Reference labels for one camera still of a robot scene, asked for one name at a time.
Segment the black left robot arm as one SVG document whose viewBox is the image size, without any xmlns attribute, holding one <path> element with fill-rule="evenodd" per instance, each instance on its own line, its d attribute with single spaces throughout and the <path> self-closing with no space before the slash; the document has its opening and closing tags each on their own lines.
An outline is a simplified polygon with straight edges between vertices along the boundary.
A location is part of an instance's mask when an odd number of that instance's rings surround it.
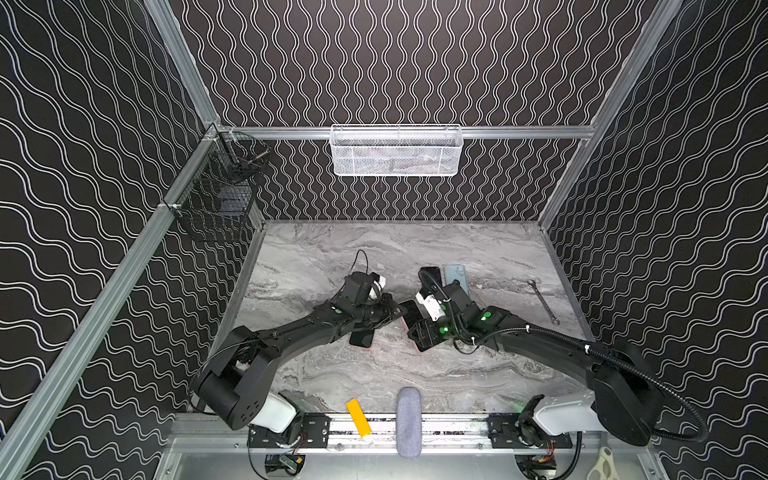
<svg viewBox="0 0 768 480">
<path fill-rule="evenodd" d="M 376 273 L 356 271 L 298 320 L 258 331 L 234 328 L 201 366 L 194 394 L 233 430 L 248 425 L 274 433 L 290 429 L 298 409 L 271 392 L 277 370 L 310 349 L 347 335 L 365 337 L 402 317 L 407 309 L 383 291 L 385 284 Z"/>
</svg>

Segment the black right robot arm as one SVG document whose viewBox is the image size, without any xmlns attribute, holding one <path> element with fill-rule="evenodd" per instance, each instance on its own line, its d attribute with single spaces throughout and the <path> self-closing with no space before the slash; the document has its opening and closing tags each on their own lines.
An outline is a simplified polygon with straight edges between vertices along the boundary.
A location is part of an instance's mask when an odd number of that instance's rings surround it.
<svg viewBox="0 0 768 480">
<path fill-rule="evenodd" d="M 603 431 L 635 446 L 654 437 L 700 443 L 709 436 L 703 414 L 656 377 L 634 346 L 611 348 L 529 323 L 501 307 L 481 307 L 457 283 L 424 287 L 402 306 L 408 337 L 421 352 L 452 342 L 464 355 L 481 348 L 520 355 L 588 389 L 583 401 L 531 399 L 522 416 L 536 433 Z"/>
</svg>

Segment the light blue phone case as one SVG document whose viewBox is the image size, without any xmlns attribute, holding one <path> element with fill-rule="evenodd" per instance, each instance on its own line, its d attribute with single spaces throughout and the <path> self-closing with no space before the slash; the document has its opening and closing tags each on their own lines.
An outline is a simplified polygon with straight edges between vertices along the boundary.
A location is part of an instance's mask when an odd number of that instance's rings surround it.
<svg viewBox="0 0 768 480">
<path fill-rule="evenodd" d="M 466 294 L 470 293 L 468 276 L 463 264 L 448 264 L 443 267 L 445 285 L 457 283 Z"/>
</svg>

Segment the black phone taken from case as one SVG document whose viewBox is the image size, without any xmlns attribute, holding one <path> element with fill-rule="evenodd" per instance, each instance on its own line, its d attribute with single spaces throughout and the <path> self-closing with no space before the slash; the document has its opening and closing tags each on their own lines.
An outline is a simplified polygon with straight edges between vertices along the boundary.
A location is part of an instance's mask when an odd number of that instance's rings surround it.
<svg viewBox="0 0 768 480">
<path fill-rule="evenodd" d="M 432 287 L 442 286 L 441 271 L 437 266 L 421 267 L 418 276 L 424 288 L 430 289 Z"/>
</svg>

